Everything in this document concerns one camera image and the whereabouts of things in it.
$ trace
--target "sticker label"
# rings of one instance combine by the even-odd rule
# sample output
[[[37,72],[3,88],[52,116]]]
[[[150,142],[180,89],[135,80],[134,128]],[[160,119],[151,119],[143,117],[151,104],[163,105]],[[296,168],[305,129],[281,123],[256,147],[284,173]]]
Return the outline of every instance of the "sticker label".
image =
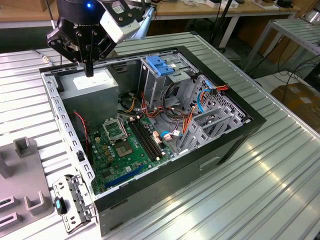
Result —
[[[300,99],[302,100],[302,102],[304,102],[305,104],[312,104],[312,101],[307,98],[307,97],[300,97]]]
[[[95,72],[92,77],[78,76],[73,79],[73,83],[78,90],[92,88],[102,84],[113,83],[114,80],[105,71]]]
[[[124,12],[124,9],[120,5],[113,7],[113,10],[115,11],[116,14],[120,14]]]
[[[298,93],[301,92],[300,89],[297,88],[297,87],[295,87],[295,86],[290,86],[289,89],[290,89],[292,92],[294,92],[295,94],[298,94]]]

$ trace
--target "green motherboard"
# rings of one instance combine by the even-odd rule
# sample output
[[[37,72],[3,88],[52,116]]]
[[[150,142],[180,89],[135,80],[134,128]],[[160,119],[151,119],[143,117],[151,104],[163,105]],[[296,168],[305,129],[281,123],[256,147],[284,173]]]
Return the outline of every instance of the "green motherboard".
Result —
[[[144,116],[139,120],[139,123],[152,137],[152,132],[155,129],[149,119]],[[127,133],[127,140],[119,140],[113,145],[103,127],[88,134],[92,143],[91,166],[95,174],[92,188],[96,195],[174,157],[171,149],[163,142],[161,145],[157,145],[163,156],[159,160],[150,159],[130,124],[123,122],[123,126]],[[112,135],[120,133],[117,124],[113,123],[107,128],[109,137],[110,133],[114,133]]]

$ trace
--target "cardboard box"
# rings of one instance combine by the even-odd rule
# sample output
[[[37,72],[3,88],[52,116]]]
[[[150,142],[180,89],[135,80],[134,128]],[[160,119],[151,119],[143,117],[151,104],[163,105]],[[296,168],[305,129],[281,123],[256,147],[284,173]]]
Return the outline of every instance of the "cardboard box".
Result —
[[[271,94],[280,102],[285,93],[284,85],[274,89]],[[320,133],[320,93],[312,91],[302,83],[289,84],[283,104]]]
[[[21,9],[44,12],[47,9],[46,0],[0,0],[0,5],[11,6]]]

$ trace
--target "blue clip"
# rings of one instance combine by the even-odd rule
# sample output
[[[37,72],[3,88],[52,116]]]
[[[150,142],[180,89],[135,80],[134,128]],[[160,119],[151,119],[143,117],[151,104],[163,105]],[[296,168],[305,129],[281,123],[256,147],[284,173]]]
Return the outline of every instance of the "blue clip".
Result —
[[[165,61],[163,61],[158,56],[147,56],[145,59],[147,63],[152,67],[153,70],[156,71],[156,73],[159,76],[172,74],[174,72],[174,70],[168,67]]]

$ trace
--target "aluminum workbench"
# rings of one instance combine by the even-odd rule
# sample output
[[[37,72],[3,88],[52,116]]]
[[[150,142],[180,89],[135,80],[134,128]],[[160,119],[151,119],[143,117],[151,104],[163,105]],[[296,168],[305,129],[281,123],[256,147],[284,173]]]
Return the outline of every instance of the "aluminum workbench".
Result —
[[[198,35],[178,33],[121,43],[119,55],[183,45],[226,81],[267,122],[226,163],[105,239],[313,239],[320,230],[320,136]],[[54,63],[59,55],[41,50]],[[0,55],[0,145],[37,142],[47,183],[70,173],[32,51]],[[12,239],[100,239],[92,222],[72,235],[55,211]]]
[[[320,55],[320,25],[313,25],[300,18],[271,20],[265,27],[260,38],[256,42],[252,51],[250,52],[243,67],[243,71],[246,72],[248,70],[254,57],[258,53],[264,41],[267,39],[271,29],[277,30],[278,34],[275,36],[274,40],[269,45],[268,49],[265,51],[264,56],[266,56],[273,50],[273,48],[276,46],[277,42],[280,40],[282,36],[288,37],[289,39],[291,39],[292,41],[296,42],[304,48],[304,50],[296,58],[296,61],[293,64],[293,68],[298,65],[301,59],[303,59],[303,56],[306,54],[307,51],[310,51],[315,55]]]

